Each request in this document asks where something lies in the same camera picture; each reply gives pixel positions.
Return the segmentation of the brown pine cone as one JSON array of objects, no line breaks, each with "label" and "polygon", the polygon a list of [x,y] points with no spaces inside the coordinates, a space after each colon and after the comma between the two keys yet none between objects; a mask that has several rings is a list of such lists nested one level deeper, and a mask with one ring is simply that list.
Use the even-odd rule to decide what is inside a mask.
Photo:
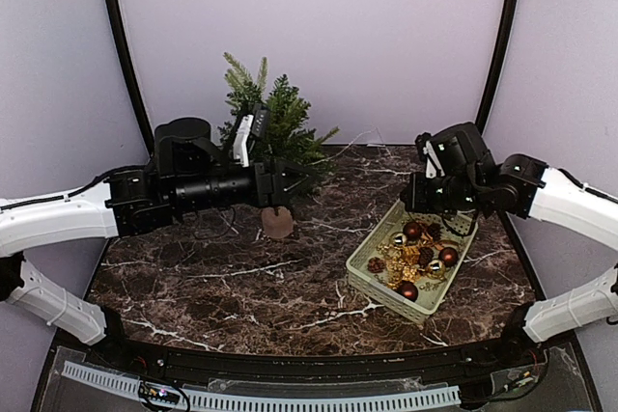
[{"label": "brown pine cone", "polygon": [[385,260],[381,258],[371,258],[367,262],[367,270],[373,274],[381,273],[386,267]]}]

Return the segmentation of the gold bauble left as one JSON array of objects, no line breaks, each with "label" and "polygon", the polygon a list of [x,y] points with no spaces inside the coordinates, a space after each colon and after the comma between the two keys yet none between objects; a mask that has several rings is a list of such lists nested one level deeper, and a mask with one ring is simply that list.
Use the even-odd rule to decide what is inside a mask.
[{"label": "gold bauble left", "polygon": [[407,236],[404,233],[393,233],[390,235],[390,244],[398,248],[405,247],[407,245]]}]

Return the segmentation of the brown bauble right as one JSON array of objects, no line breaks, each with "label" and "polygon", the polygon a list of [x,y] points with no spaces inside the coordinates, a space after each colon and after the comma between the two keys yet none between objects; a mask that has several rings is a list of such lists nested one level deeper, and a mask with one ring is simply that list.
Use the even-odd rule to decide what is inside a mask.
[{"label": "brown bauble right", "polygon": [[447,268],[454,267],[460,259],[459,251],[454,247],[444,247],[438,253],[438,259]]}]

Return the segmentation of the small green christmas tree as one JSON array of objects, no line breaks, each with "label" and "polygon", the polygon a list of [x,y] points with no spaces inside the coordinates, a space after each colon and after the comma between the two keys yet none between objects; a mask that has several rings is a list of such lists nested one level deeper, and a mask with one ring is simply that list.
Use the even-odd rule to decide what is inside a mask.
[{"label": "small green christmas tree", "polygon": [[311,102],[301,96],[299,87],[293,85],[287,74],[274,79],[267,88],[268,61],[262,58],[258,73],[253,76],[249,69],[229,52],[223,54],[228,64],[224,79],[229,86],[226,103],[232,119],[218,128],[220,142],[233,138],[232,130],[238,116],[263,104],[270,110],[266,135],[256,142],[251,157],[265,161],[270,157],[284,158],[315,170],[316,176],[301,188],[301,194],[316,196],[323,183],[333,174],[334,162],[328,159],[323,145],[339,132],[337,126],[319,135],[308,126]]}]

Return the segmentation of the gold bauble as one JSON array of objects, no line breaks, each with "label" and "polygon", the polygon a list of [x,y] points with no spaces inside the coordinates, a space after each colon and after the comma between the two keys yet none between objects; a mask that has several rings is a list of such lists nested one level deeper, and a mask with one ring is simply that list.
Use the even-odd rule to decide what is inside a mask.
[{"label": "gold bauble", "polygon": [[446,266],[441,260],[432,260],[426,267],[427,275],[432,279],[442,279],[445,275]]},{"label": "gold bauble", "polygon": [[407,236],[404,233],[393,233],[390,235],[390,244],[398,248],[405,247],[407,245]]}]

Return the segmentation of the pale green plastic basket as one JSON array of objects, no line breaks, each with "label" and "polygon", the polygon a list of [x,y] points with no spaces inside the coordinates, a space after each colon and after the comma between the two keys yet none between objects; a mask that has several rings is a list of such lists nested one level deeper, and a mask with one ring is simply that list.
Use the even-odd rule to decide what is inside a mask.
[{"label": "pale green plastic basket", "polygon": [[[386,263],[386,251],[394,247],[390,244],[390,235],[401,233],[408,221],[417,221],[423,226],[422,236],[418,240],[407,241],[405,246],[416,248],[419,253],[420,279],[415,283],[419,295],[415,302],[404,298],[397,292],[397,288],[392,289],[388,286],[386,267],[379,274],[367,270],[367,262],[371,258],[381,258]],[[475,215],[458,212],[443,216],[407,212],[404,204],[397,201],[348,258],[346,262],[348,282],[384,307],[421,325],[437,311],[445,299],[477,230]],[[444,247],[456,248],[460,255],[459,262],[454,267],[446,267],[442,279],[432,279],[427,275],[426,267],[430,261],[438,260],[438,253]]]}]

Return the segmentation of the gold gift box ornament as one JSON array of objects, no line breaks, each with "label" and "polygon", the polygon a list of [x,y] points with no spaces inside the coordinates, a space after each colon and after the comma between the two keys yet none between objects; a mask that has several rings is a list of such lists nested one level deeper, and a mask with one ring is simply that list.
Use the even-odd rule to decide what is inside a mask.
[{"label": "gold gift box ornament", "polygon": [[388,286],[395,289],[403,282],[415,284],[420,279],[416,248],[390,247],[386,251],[386,268],[388,271]]}]

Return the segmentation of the round wooden tree base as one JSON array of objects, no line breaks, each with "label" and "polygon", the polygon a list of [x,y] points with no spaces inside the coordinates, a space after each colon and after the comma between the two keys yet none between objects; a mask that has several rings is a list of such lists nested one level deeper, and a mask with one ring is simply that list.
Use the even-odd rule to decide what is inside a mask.
[{"label": "round wooden tree base", "polygon": [[283,239],[294,231],[294,218],[284,206],[266,207],[261,211],[263,231],[266,237]]}]

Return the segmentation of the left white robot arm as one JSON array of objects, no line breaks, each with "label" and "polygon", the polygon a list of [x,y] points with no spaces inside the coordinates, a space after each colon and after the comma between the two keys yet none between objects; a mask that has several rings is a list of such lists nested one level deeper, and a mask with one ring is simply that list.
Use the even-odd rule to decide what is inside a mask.
[{"label": "left white robot arm", "polygon": [[120,317],[84,301],[41,274],[24,253],[82,238],[150,233],[182,221],[187,213],[239,204],[287,205],[315,178],[315,171],[285,159],[253,162],[249,143],[262,137],[267,112],[237,119],[235,139],[224,148],[211,141],[211,125],[181,118],[154,131],[154,153],[145,165],[110,170],[75,190],[1,202],[1,299],[81,343],[98,346],[116,370],[136,361]]}]

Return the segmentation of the brown bauble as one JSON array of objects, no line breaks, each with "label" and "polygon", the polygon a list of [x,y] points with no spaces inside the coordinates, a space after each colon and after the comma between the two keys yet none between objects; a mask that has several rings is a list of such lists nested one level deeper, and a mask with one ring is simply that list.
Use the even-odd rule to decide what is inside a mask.
[{"label": "brown bauble", "polygon": [[402,233],[408,241],[418,240],[423,233],[423,226],[417,221],[408,221],[404,224]]},{"label": "brown bauble", "polygon": [[444,247],[438,253],[438,259],[447,268],[454,267],[460,259],[459,251],[454,247]]},{"label": "brown bauble", "polygon": [[402,281],[397,287],[397,292],[412,302],[415,302],[419,295],[418,287],[410,281]]}]

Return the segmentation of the brown bauble back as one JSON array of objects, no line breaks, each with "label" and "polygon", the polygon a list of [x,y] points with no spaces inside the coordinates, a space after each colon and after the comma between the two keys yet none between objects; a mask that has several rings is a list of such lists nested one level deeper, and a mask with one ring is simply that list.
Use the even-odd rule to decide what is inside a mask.
[{"label": "brown bauble back", "polygon": [[418,240],[423,233],[423,226],[417,221],[408,221],[404,224],[402,233],[408,241]]}]

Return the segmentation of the gold bauble right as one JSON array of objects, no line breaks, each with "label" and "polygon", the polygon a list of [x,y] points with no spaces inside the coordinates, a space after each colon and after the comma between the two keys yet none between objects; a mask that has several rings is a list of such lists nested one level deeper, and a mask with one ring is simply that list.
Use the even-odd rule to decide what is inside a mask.
[{"label": "gold bauble right", "polygon": [[426,267],[427,275],[432,279],[442,279],[445,275],[446,266],[441,260],[432,260]]}]

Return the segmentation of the brown bauble front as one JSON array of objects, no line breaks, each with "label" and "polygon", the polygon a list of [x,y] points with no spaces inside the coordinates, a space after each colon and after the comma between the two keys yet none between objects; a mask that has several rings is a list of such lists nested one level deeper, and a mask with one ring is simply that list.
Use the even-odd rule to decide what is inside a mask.
[{"label": "brown bauble front", "polygon": [[415,302],[419,295],[418,287],[410,281],[402,281],[397,287],[397,292],[412,302]]}]

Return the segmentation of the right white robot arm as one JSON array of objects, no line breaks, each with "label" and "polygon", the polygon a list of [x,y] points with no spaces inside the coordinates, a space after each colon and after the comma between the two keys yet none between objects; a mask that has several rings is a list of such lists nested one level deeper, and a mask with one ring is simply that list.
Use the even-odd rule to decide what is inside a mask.
[{"label": "right white robot arm", "polygon": [[[617,200],[577,180],[564,169],[524,154],[502,163],[493,160],[478,127],[455,124],[415,140],[425,164],[401,193],[406,210],[419,213],[508,212],[522,219],[555,224],[615,249]],[[545,301],[514,310],[492,358],[503,368],[515,366],[531,343],[604,319],[617,321],[617,269]]]}]

